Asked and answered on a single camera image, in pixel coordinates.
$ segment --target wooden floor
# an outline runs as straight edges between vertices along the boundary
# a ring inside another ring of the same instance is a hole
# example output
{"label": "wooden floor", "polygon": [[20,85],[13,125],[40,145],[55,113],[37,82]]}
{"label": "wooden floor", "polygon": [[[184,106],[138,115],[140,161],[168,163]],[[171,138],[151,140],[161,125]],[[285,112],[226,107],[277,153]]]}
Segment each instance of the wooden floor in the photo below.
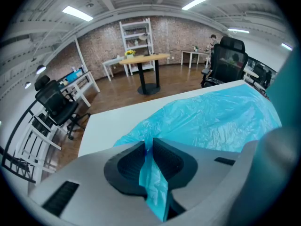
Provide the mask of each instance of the wooden floor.
{"label": "wooden floor", "polygon": [[[140,84],[138,73],[127,77],[124,73],[117,74],[111,82],[107,78],[102,78],[96,81],[100,93],[96,93],[91,87],[87,93],[86,98],[91,104],[87,107],[83,101],[80,101],[79,114],[89,112],[91,114],[100,113],[127,105],[134,105],[137,103],[158,99],[166,96],[171,96],[195,89],[201,88],[201,80],[203,75],[201,71],[204,69],[203,64],[192,65],[191,69],[188,65],[164,65],[159,68],[160,86],[161,90],[151,96],[140,95],[137,92]],[[144,72],[145,82],[155,82],[156,75],[153,70]],[[73,133],[74,140],[69,140],[66,135],[57,133],[53,142],[62,147],[62,150],[57,149],[48,152],[48,160],[53,164],[57,170],[70,163],[78,157],[80,142],[84,131],[82,129],[76,130]]]}

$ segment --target ceiling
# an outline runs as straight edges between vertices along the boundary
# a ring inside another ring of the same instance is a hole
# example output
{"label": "ceiling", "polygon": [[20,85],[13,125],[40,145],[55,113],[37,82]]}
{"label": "ceiling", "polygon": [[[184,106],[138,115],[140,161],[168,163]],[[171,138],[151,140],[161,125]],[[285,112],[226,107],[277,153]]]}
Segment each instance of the ceiling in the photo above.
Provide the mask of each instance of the ceiling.
{"label": "ceiling", "polygon": [[[27,0],[14,15],[1,39],[0,98],[17,84],[34,76],[68,45],[106,23],[135,16],[165,15],[187,18],[224,33],[229,27],[247,29],[252,36],[293,45],[288,26],[271,0],[207,0],[188,11],[193,0]],[[62,13],[77,8],[94,19],[86,22]]]}

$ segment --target black table base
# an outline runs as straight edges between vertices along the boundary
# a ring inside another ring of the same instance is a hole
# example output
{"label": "black table base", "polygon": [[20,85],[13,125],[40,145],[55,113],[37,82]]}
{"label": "black table base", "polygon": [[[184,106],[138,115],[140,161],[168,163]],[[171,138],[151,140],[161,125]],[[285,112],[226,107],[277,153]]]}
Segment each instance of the black table base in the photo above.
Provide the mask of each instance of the black table base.
{"label": "black table base", "polygon": [[140,76],[141,86],[138,88],[138,93],[141,95],[153,95],[160,91],[160,79],[159,79],[159,61],[155,60],[156,70],[156,84],[148,83],[145,84],[142,63],[138,63],[138,71]]}
{"label": "black table base", "polygon": [[141,95],[154,95],[154,94],[158,93],[161,88],[157,87],[157,84],[155,84],[155,83],[147,83],[147,84],[145,84],[145,89],[146,89],[147,94],[143,93],[142,86],[140,86],[137,91]]}

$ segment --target white bookshelf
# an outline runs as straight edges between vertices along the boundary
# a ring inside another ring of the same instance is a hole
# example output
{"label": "white bookshelf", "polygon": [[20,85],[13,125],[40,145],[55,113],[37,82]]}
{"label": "white bookshelf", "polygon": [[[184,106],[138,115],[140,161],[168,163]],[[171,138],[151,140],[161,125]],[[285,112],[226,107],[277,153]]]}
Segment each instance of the white bookshelf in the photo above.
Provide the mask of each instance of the white bookshelf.
{"label": "white bookshelf", "polygon": [[[128,24],[123,24],[122,22],[119,22],[120,25],[120,31],[121,31],[121,36],[122,36],[122,41],[123,41],[123,46],[125,52],[128,50],[136,50],[136,52],[139,52],[139,49],[141,48],[147,48],[150,52],[150,54],[154,53],[154,46],[152,42],[152,31],[151,31],[151,20],[150,18],[146,18],[143,21],[138,21],[134,23],[128,23]],[[145,32],[139,32],[136,33],[135,30],[141,30],[145,29]],[[147,33],[147,41],[148,41],[148,46],[146,44],[139,45],[142,41],[139,39],[139,36]],[[136,46],[128,46],[127,41],[129,40],[137,40],[138,45]],[[144,70],[148,69],[153,69],[155,70],[155,61],[150,62],[149,64],[142,65],[142,68]],[[135,65],[129,65],[130,73],[133,75],[133,72],[138,71],[138,67]]]}

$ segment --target white shelf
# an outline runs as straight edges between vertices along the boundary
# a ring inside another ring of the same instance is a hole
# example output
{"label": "white shelf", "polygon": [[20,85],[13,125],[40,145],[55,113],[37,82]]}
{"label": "white shelf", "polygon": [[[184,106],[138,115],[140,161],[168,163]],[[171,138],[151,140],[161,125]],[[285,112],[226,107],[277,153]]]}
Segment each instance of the white shelf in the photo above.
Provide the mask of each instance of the white shelf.
{"label": "white shelf", "polygon": [[146,47],[147,47],[147,45],[143,44],[143,45],[128,47],[127,50],[129,50],[129,49],[137,49],[137,48],[146,48]]}
{"label": "white shelf", "polygon": [[[149,70],[149,69],[153,69],[154,66],[151,64],[147,64],[147,65],[142,65],[142,69],[143,70]],[[132,72],[137,72],[138,71],[138,67],[137,66],[132,66]]]}
{"label": "white shelf", "polygon": [[133,39],[136,39],[139,36],[144,35],[144,34],[145,34],[144,32],[142,32],[142,33],[135,33],[135,34],[129,34],[129,35],[125,35],[124,38],[126,40],[133,40]]}
{"label": "white shelf", "polygon": [[130,30],[130,29],[136,29],[136,28],[145,28],[149,25],[148,21],[142,21],[142,22],[135,22],[135,23],[129,23],[129,24],[122,24],[123,30]]}

